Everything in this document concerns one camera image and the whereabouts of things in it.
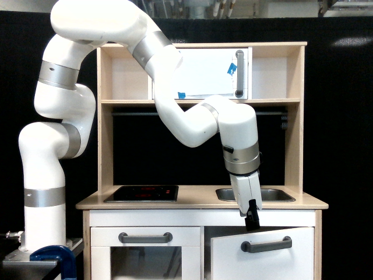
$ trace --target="metal sink basin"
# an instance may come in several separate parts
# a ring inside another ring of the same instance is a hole
[[[219,188],[216,190],[216,194],[219,200],[222,201],[235,201],[233,190],[231,188]],[[271,202],[293,202],[295,201],[294,197],[291,197],[286,192],[282,190],[275,190],[272,188],[262,188],[262,201],[271,201]]]

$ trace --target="black cooktop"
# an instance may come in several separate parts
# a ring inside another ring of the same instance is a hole
[[[125,185],[104,202],[175,202],[177,185]]]

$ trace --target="countertop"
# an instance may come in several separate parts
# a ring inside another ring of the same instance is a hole
[[[230,185],[179,185],[178,198],[175,202],[111,202],[104,200],[120,185],[104,194],[95,192],[76,205],[81,210],[98,209],[238,209],[237,203],[221,201],[217,198],[216,190],[231,188]],[[284,186],[262,186],[283,190],[295,198],[294,202],[263,202],[263,209],[328,209],[329,205],[309,194],[299,194]]]

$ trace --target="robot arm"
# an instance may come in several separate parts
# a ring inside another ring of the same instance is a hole
[[[220,131],[240,211],[259,225],[255,215],[256,206],[261,209],[258,135],[250,106],[212,96],[184,112],[171,93],[181,54],[132,2],[59,0],[51,23],[57,35],[43,55],[34,105],[42,116],[62,123],[30,124],[19,137],[27,250],[65,244],[65,178],[58,160],[75,158],[86,148],[96,102],[92,92],[76,81],[86,55],[106,41],[125,46],[153,79],[159,116],[180,142],[196,147]]]

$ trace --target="cabinet handle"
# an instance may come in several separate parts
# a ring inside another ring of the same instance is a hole
[[[162,236],[128,236],[128,234],[122,232],[118,238],[122,243],[168,243],[172,241],[173,235],[166,232]]]
[[[242,97],[244,95],[244,52],[236,51],[235,57],[237,57],[237,90],[234,94],[236,97]]]
[[[250,242],[245,241],[241,244],[241,250],[248,253],[260,253],[267,251],[275,251],[280,249],[291,248],[293,242],[289,236],[285,236],[282,241],[272,242],[272,243],[263,243],[252,245]]]

